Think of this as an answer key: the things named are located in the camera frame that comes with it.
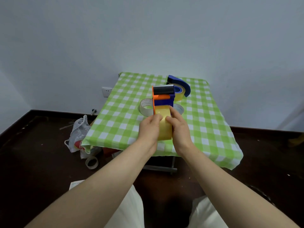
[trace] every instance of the table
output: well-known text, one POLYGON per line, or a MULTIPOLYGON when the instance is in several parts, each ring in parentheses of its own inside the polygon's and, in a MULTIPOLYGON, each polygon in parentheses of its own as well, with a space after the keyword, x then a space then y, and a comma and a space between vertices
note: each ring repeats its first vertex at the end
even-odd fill
MULTIPOLYGON (((184 107, 182 116, 189 125, 193 143, 218 166, 235 168, 243 153, 211 95, 209 84, 203 79, 179 78, 191 87, 191 94, 176 103, 184 107)), ((144 119, 139 112, 140 101, 152 97, 152 86, 166 81, 167 77, 161 75, 121 73, 82 141, 86 152, 90 152, 91 146, 125 150, 132 144, 144 119)), ((154 156, 178 156, 172 140, 159 141, 154 156)))

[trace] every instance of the yellow tape roll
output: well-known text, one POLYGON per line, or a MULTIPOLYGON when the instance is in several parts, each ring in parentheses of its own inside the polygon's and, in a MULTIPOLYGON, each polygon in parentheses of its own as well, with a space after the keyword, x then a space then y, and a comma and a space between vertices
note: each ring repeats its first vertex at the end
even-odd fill
POLYGON ((175 86, 178 86, 181 88, 181 92, 180 93, 175 93, 175 98, 174 101, 181 101, 183 99, 183 96, 185 95, 185 88, 179 84, 174 84, 175 86))
POLYGON ((155 114, 161 114, 163 119, 159 123, 158 141, 172 139, 172 125, 165 120, 167 116, 171 117, 170 108, 168 105, 156 105, 155 114))

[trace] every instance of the hand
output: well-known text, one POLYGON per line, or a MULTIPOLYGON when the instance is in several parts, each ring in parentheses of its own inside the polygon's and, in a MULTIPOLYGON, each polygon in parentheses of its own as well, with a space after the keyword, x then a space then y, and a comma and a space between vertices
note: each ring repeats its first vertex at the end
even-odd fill
POLYGON ((139 124, 138 139, 147 144, 149 151, 153 154, 157 147, 157 138, 159 135, 159 122, 162 119, 162 115, 155 114, 142 120, 139 124))
POLYGON ((172 117, 167 116, 166 120, 173 126, 173 145, 177 154, 183 157, 183 152, 194 145, 190 137, 190 130, 187 122, 172 106, 170 106, 170 112, 172 117))

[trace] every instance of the white pants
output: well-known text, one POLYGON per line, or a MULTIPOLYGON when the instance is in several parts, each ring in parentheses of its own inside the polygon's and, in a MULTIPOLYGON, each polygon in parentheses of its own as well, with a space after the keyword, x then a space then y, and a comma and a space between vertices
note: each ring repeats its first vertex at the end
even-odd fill
MULTIPOLYGON (((117 208, 106 228, 144 228, 143 204, 141 197, 132 185, 127 195, 117 208)), ((195 199, 188 228, 227 228, 207 196, 195 199)))

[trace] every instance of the wall socket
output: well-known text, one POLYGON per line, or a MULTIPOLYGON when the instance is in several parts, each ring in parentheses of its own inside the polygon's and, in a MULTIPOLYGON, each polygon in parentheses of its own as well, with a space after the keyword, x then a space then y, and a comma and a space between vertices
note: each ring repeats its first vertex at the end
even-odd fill
POLYGON ((112 88, 102 87, 102 94, 105 98, 109 97, 111 92, 112 92, 112 88))

